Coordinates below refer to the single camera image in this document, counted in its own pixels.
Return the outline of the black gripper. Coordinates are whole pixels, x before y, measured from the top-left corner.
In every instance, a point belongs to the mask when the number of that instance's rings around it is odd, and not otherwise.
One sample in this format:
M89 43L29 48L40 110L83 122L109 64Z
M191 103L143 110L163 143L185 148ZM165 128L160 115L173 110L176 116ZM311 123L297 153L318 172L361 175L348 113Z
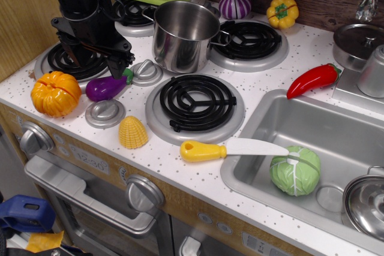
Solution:
M121 20L112 2L120 0L58 0L61 17L52 19L61 46L77 67L95 52L105 57L114 79L132 64L131 44L116 30Z

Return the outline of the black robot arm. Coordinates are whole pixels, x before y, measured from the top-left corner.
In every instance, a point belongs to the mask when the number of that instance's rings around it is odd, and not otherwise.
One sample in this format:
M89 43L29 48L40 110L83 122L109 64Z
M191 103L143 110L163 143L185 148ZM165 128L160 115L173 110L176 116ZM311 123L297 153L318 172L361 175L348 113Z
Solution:
M61 16L52 19L64 60L88 70L96 63L114 79L134 61L131 44L116 30L123 20L121 0L58 0Z

